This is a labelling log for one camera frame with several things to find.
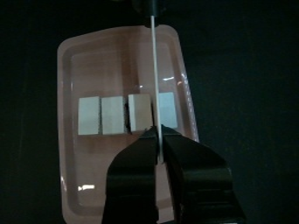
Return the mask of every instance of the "thin metal rod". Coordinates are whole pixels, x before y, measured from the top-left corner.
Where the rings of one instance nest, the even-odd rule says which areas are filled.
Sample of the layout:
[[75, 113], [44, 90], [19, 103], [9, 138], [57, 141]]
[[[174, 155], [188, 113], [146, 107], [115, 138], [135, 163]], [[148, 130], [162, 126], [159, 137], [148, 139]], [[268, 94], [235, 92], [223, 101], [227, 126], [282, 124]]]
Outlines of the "thin metal rod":
[[159, 162], [164, 162], [163, 153], [163, 131], [160, 119], [160, 101], [159, 101], [159, 79], [158, 79], [158, 63], [156, 63], [156, 45], [155, 45], [155, 16], [151, 16], [152, 42], [154, 42], [154, 90], [155, 90], [155, 112], [156, 112], [156, 130], [159, 138]]

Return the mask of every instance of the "pink tray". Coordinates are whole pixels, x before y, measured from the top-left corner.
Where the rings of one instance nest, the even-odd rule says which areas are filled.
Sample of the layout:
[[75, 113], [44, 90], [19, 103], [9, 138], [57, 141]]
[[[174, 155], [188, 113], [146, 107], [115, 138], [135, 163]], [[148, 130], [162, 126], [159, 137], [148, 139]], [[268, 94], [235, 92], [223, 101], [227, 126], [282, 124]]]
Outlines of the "pink tray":
[[[179, 37], [170, 26], [156, 28], [156, 51], [159, 91], [174, 93], [176, 130], [198, 141]], [[108, 166], [140, 133], [79, 136], [79, 98], [155, 95], [151, 30], [143, 26], [119, 27], [69, 38], [60, 44], [57, 62], [63, 216], [69, 224], [99, 224]], [[159, 222], [171, 220], [164, 164], [156, 166], [156, 205]]]

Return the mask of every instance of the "plastic tray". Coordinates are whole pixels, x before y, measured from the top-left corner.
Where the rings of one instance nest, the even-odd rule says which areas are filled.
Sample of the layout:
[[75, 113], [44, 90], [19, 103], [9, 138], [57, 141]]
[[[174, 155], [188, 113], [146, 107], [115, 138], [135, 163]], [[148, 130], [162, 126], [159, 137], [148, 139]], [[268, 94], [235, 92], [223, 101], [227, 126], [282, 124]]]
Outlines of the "plastic tray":
[[[179, 37], [156, 27], [159, 91], [172, 92], [178, 131], [198, 141]], [[100, 223], [106, 205], [107, 171], [116, 154], [140, 133], [79, 136], [79, 98], [155, 95], [151, 30], [119, 27], [67, 39], [59, 48], [60, 186], [64, 220]], [[159, 222], [174, 218], [164, 165], [156, 166]]]

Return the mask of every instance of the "black background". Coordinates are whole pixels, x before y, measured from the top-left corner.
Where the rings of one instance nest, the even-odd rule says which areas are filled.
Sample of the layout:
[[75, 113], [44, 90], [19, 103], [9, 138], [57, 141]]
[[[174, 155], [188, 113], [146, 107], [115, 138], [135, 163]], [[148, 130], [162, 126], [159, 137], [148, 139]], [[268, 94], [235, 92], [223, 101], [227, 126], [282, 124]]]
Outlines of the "black background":
[[[64, 223], [57, 47], [143, 21], [108, 0], [0, 4], [0, 222]], [[168, 0], [163, 16], [180, 36], [200, 141], [228, 161], [248, 224], [299, 218], [298, 15], [295, 0]]]

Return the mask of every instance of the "white rectangle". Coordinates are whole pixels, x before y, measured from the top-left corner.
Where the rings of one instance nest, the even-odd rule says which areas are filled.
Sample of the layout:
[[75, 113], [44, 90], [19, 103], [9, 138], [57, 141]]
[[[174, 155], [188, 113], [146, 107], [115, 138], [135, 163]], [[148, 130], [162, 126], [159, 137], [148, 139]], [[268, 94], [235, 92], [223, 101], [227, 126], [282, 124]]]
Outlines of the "white rectangle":
[[79, 135], [99, 134], [99, 105], [98, 96], [79, 98]]
[[159, 104], [160, 104], [160, 120], [162, 124], [172, 129], [178, 128], [176, 111], [174, 104], [174, 93], [160, 93], [159, 94]]
[[126, 133], [124, 97], [102, 98], [102, 132], [103, 135]]
[[154, 126], [150, 94], [131, 94], [128, 96], [131, 131], [150, 129]]

